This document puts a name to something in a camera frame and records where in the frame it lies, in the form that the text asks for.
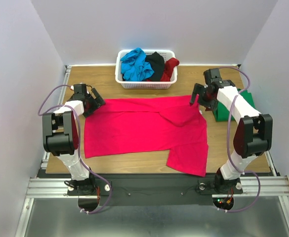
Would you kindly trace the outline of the pink red t shirt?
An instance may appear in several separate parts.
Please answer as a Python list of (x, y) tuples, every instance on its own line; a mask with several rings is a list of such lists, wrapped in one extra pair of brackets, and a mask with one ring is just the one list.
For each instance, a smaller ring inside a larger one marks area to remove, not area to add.
[(189, 95), (106, 100), (85, 120), (85, 157), (168, 150), (168, 167), (204, 177), (207, 123), (189, 102)]

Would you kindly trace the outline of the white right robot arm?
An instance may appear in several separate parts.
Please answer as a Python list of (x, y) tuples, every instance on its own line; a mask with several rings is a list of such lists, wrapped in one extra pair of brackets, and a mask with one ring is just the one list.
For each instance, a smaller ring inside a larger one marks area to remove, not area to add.
[(271, 149), (273, 119), (247, 102), (231, 80), (223, 80), (218, 68), (204, 71), (204, 78), (204, 85), (194, 85), (190, 104), (198, 103), (207, 111), (215, 111), (221, 103), (229, 112), (228, 118), (237, 123), (234, 150), (227, 151), (228, 159), (216, 172), (212, 187), (219, 194), (240, 190), (240, 176), (246, 167)]

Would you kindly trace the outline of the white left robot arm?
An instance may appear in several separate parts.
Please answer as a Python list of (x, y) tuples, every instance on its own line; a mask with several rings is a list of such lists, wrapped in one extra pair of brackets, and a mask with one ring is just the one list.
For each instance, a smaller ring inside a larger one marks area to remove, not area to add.
[(104, 99), (91, 85), (80, 83), (67, 85), (73, 91), (70, 99), (42, 112), (42, 143), (44, 150), (63, 162), (71, 179), (64, 184), (69, 195), (89, 196), (100, 194), (95, 174), (91, 172), (81, 156), (81, 126), (79, 116), (85, 118), (105, 105)]

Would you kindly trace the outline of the dark red t shirt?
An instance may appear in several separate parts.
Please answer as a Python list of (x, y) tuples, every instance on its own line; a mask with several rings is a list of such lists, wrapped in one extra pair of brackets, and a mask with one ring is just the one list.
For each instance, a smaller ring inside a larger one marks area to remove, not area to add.
[(179, 65), (179, 60), (177, 60), (174, 57), (172, 57), (169, 60), (167, 60), (165, 62), (164, 73), (163, 73), (163, 76), (161, 78), (161, 81), (169, 82), (170, 78), (171, 78), (171, 76), (173, 74), (174, 68), (177, 67), (178, 65)]

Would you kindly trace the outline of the white plastic basket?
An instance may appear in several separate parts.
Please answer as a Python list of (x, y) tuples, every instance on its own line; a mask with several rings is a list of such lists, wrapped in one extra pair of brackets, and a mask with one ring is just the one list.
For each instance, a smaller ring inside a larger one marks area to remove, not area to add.
[[(177, 82), (177, 66), (174, 67), (172, 75), (170, 77), (170, 81), (123, 81), (123, 75), (121, 74), (121, 58), (129, 53), (131, 49), (124, 49), (118, 52), (116, 59), (116, 67), (115, 67), (115, 80), (119, 83), (124, 89), (169, 89), (171, 85)], [(144, 49), (143, 50), (146, 55), (153, 54), (157, 52), (160, 54), (164, 61), (171, 58), (176, 58), (175, 53), (171, 50), (166, 49)]]

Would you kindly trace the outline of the blue t shirt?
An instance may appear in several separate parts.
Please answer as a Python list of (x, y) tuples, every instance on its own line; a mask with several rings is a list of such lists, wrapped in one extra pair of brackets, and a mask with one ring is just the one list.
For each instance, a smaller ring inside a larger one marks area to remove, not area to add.
[(124, 81), (140, 82), (154, 74), (149, 62), (146, 62), (146, 54), (141, 48), (136, 48), (121, 59), (121, 74)]

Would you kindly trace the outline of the black t shirt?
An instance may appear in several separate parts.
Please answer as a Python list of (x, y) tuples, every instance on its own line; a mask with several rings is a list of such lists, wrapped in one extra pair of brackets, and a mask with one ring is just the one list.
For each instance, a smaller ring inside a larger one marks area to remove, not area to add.
[(154, 52), (153, 54), (146, 55), (145, 61), (151, 65), (151, 68), (154, 71), (146, 81), (161, 81), (165, 68), (164, 58), (157, 52)]

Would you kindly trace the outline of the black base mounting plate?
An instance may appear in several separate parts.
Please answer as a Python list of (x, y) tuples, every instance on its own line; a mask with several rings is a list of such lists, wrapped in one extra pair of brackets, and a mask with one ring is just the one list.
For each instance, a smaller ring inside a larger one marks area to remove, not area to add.
[(240, 181), (229, 181), (220, 188), (215, 176), (198, 177), (187, 174), (108, 174), (112, 190), (96, 179), (98, 190), (71, 190), (66, 179), (34, 179), (27, 195), (33, 198), (73, 198), (79, 207), (96, 209), (100, 206), (154, 206), (154, 205), (212, 205), (213, 198), (225, 198), (229, 193), (242, 194), (235, 185)]

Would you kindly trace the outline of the aluminium frame rail left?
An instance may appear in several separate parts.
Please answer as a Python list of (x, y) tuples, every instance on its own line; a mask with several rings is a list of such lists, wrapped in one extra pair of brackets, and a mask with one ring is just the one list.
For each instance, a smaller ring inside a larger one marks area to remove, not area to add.
[[(66, 65), (65, 68), (66, 70), (65, 70), (65, 76), (63, 79), (63, 84), (67, 85), (72, 66)], [(63, 106), (62, 103), (63, 103), (63, 99), (65, 96), (65, 92), (66, 92), (66, 87), (63, 87), (60, 91), (60, 95), (58, 99), (58, 105), (61, 105), (61, 107)], [(63, 131), (63, 125), (61, 124), (62, 114), (51, 114), (51, 115), (52, 115), (51, 117), (52, 118), (52, 134), (55, 135), (57, 132)], [(42, 161), (41, 161), (41, 169), (47, 168), (49, 157), (50, 157), (50, 153), (45, 151), (42, 157)]]

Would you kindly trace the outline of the aluminium frame rail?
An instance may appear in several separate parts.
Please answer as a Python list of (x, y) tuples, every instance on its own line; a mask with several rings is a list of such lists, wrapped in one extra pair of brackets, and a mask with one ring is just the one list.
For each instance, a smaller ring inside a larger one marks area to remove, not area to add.
[[(63, 79), (63, 84), (67, 85), (72, 66), (66, 65), (65, 68), (66, 70), (65, 70), (65, 76)], [(66, 92), (66, 87), (63, 87), (60, 91), (60, 95), (58, 99), (58, 105), (61, 105), (61, 107), (63, 106), (62, 103), (63, 103), (63, 99), (65, 96), (65, 92)], [(52, 115), (51, 117), (52, 118), (52, 134), (55, 135), (57, 132), (63, 131), (63, 125), (61, 124), (62, 114), (51, 114), (51, 115)], [(45, 151), (42, 157), (42, 161), (41, 161), (41, 169), (47, 168), (49, 157), (50, 157), (50, 153)]]
[(264, 153), (269, 166), (269, 173), (258, 173), (260, 179), (260, 194), (262, 196), (289, 197), (289, 179), (281, 176), (274, 165), (270, 151)]

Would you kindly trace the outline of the aluminium frame rail right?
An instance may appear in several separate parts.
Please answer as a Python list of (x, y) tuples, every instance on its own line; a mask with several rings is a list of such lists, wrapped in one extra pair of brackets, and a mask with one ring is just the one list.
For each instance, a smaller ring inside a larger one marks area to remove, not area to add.
[(289, 197), (289, 179), (281, 176), (274, 165), (270, 151), (264, 153), (269, 166), (269, 173), (258, 173), (260, 179), (260, 194), (262, 196)]

